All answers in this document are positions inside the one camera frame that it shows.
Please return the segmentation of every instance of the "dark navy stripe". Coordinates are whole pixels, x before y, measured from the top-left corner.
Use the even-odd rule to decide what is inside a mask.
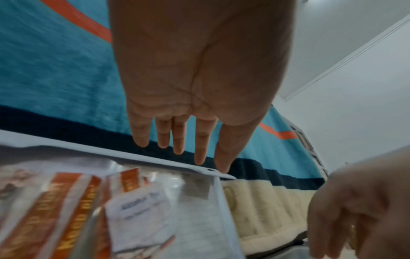
[[[127,134],[106,131],[82,123],[48,117],[2,105],[0,105],[0,129],[191,165],[195,164],[194,154],[191,152],[175,155],[172,147],[162,149],[153,141],[150,141],[148,147],[140,148],[134,144],[132,136]],[[203,166],[215,168],[213,158],[207,157]],[[284,186],[288,189],[316,190],[324,183],[322,178],[299,179],[281,175],[276,170],[264,169],[255,160],[244,158],[237,158],[233,162],[229,174],[238,179],[269,180],[274,186]]]

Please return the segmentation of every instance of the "white label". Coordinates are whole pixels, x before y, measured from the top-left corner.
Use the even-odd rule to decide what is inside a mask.
[[[174,234],[170,202],[160,184],[114,197],[105,211],[114,253],[162,244]]]

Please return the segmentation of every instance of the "blue blanket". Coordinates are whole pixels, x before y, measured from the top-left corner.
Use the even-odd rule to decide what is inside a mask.
[[[157,146],[154,124],[147,148],[133,143],[105,0],[2,0],[0,24],[0,129],[194,164],[194,117],[183,155]],[[220,127],[203,166],[214,168]],[[324,183],[274,107],[229,174],[288,189]]]

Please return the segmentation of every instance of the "orange and white package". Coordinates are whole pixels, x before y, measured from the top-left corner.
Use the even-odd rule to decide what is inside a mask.
[[[8,207],[0,259],[65,259],[96,206],[101,179],[78,173],[34,175]]]
[[[183,184],[179,175],[150,169],[108,176],[97,258],[156,258],[175,240],[172,212]]]

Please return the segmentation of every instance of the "blurry hand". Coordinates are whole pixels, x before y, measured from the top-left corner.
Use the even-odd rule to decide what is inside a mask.
[[[185,147],[196,117],[195,163],[223,126],[215,164],[227,172],[268,111],[285,71],[294,0],[109,0],[113,48],[137,145]]]
[[[365,233],[360,259],[410,258],[410,147],[331,174],[307,223],[313,258],[339,257],[354,224]]]

